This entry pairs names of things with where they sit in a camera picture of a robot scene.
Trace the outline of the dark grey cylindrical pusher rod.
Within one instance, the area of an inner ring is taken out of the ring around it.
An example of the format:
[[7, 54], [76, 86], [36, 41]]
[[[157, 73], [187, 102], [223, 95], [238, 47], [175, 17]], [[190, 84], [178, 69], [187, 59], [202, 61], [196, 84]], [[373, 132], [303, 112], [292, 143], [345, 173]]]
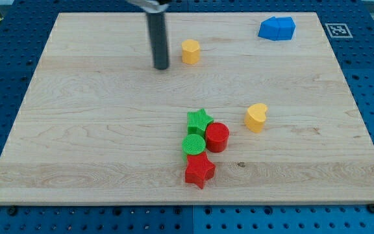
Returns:
[[169, 68], [169, 51], [165, 12], [147, 13], [146, 18], [153, 66], [158, 70], [166, 70]]

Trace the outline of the silver metal rod mount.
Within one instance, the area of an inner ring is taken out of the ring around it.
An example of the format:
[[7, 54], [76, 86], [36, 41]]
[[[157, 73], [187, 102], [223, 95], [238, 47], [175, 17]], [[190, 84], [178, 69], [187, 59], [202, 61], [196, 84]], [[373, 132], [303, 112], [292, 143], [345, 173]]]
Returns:
[[126, 0], [126, 2], [140, 7], [147, 13], [164, 12], [169, 6], [169, 0]]

